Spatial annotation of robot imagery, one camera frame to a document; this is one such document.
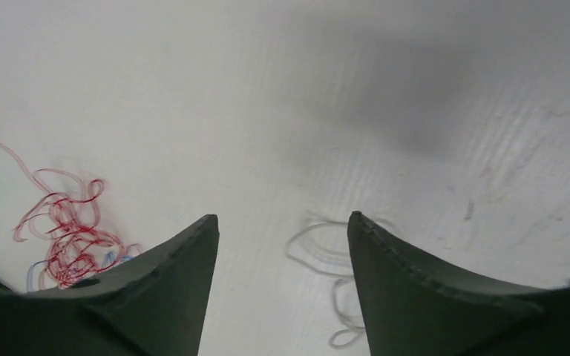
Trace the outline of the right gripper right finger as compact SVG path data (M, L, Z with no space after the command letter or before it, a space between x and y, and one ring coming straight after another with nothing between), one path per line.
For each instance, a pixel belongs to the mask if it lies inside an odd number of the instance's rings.
M358 211L347 237L372 355L570 355L570 284L538 289L474 273Z

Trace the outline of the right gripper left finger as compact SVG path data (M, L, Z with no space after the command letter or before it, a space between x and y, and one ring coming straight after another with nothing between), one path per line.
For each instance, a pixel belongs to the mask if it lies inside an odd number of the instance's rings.
M196 355L219 243L207 214L67 289L0 283L0 355Z

